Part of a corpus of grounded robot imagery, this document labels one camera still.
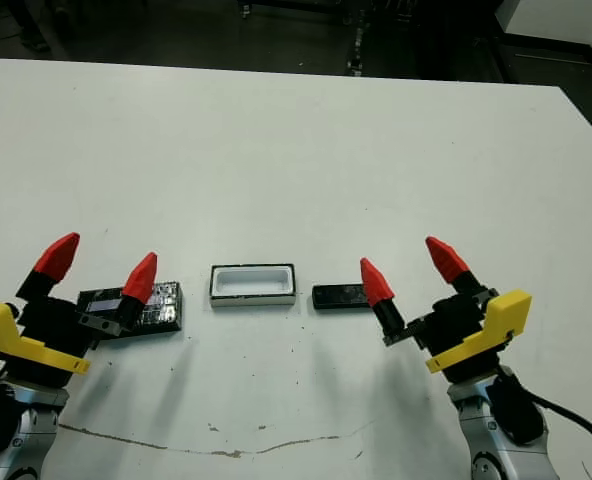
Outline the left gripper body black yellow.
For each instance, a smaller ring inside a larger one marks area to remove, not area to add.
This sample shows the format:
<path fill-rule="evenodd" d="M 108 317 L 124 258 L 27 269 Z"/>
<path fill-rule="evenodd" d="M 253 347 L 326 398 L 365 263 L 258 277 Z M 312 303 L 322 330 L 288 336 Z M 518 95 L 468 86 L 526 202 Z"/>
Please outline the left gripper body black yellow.
<path fill-rule="evenodd" d="M 6 376 L 37 385 L 65 385 L 90 368 L 87 351 L 118 337 L 120 323 L 77 310 L 74 303 L 45 297 L 21 312 L 0 303 L 0 360 Z"/>

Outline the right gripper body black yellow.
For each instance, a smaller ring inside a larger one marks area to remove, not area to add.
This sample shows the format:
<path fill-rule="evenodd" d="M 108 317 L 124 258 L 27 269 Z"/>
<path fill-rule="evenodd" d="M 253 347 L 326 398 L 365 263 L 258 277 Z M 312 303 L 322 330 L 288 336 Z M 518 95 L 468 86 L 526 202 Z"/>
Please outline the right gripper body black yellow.
<path fill-rule="evenodd" d="M 520 289 L 498 295 L 456 294 L 432 311 L 406 322 L 394 301 L 383 301 L 383 342 L 392 346 L 408 338 L 429 352 L 428 370 L 458 384 L 498 369 L 499 352 L 523 333 L 532 296 Z"/>

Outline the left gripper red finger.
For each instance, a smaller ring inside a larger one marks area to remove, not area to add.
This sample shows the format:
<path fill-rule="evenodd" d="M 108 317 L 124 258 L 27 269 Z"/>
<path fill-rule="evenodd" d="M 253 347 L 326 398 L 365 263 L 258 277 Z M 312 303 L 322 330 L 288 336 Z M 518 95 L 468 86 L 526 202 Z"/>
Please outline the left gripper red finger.
<path fill-rule="evenodd" d="M 80 234 L 69 233 L 52 243 L 36 261 L 17 296 L 48 296 L 69 271 L 80 241 Z"/>
<path fill-rule="evenodd" d="M 118 306 L 118 323 L 122 328 L 132 328 L 149 301 L 157 273 L 157 254 L 148 253 L 130 273 L 121 292 Z"/>

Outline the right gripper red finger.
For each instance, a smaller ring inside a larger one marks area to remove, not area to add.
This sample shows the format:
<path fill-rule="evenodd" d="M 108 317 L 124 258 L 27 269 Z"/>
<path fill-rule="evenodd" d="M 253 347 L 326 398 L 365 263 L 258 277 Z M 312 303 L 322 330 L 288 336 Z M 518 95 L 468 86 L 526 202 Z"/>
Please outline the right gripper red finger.
<path fill-rule="evenodd" d="M 366 257 L 360 260 L 361 277 L 367 303 L 376 315 L 383 334 L 395 336 L 405 328 L 405 321 L 394 304 L 394 293 L 383 274 Z"/>
<path fill-rule="evenodd" d="M 481 283 L 452 246 L 434 236 L 428 236 L 425 244 L 438 273 L 457 293 L 475 293 L 482 290 Z"/>

